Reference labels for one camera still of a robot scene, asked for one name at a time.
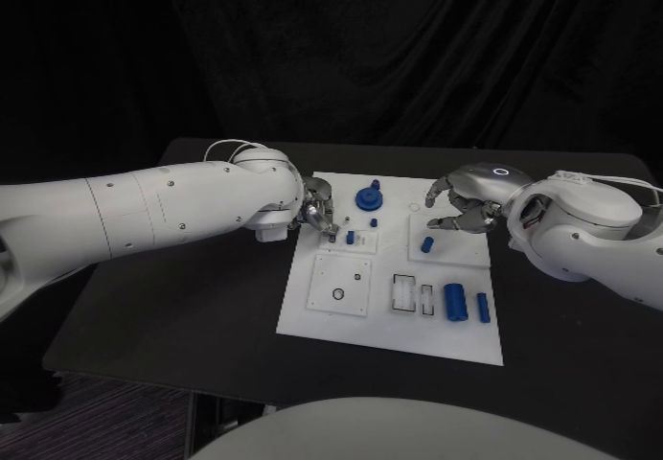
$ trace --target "black curtain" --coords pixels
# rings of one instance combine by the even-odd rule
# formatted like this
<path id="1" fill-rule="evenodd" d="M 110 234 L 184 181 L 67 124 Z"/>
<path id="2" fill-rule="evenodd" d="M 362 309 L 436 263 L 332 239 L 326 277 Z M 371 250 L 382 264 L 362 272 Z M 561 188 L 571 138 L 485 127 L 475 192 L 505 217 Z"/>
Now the black curtain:
<path id="1" fill-rule="evenodd" d="M 662 177 L 661 9 L 653 0 L 11 2 L 0 183 L 150 167 L 178 137 L 620 151 Z M 42 352 L 84 276 L 0 325 L 0 417 L 54 404 Z M 21 393 L 26 384 L 44 391 Z"/>

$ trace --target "table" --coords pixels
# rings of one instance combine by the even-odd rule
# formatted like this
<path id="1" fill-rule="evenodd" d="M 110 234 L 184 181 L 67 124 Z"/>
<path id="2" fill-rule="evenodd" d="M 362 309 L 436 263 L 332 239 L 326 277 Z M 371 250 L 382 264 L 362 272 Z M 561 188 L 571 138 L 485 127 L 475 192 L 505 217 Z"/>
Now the table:
<path id="1" fill-rule="evenodd" d="M 161 164 L 201 160 L 211 143 L 178 139 Z M 538 179 L 564 169 L 652 180 L 625 154 L 269 145 L 302 174 L 436 179 L 492 161 Z M 661 458 L 663 312 L 594 281 L 553 279 L 508 241 L 504 224 L 489 248 L 505 367 L 276 334 L 297 239 L 259 243 L 246 229 L 100 264 L 45 365 L 279 406 L 349 396 L 450 403 L 613 455 Z"/>

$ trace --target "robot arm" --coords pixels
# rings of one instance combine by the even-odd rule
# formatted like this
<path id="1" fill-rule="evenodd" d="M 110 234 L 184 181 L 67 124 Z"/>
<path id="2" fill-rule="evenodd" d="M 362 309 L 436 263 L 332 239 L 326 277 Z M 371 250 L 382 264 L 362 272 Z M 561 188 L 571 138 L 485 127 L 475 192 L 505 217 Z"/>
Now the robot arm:
<path id="1" fill-rule="evenodd" d="M 332 189 L 287 156 L 248 149 L 208 161 L 0 187 L 0 319 L 74 270 L 246 226 L 261 242 L 309 221 L 336 234 Z"/>
<path id="2" fill-rule="evenodd" d="M 511 247 L 541 271 L 564 281 L 594 278 L 623 297 L 663 310 L 661 207 L 643 208 L 584 174 L 558 172 L 535 182 L 519 170 L 485 163 L 434 183 L 429 207 L 444 190 L 463 214 L 433 219 L 430 228 L 485 233 L 506 217 Z"/>

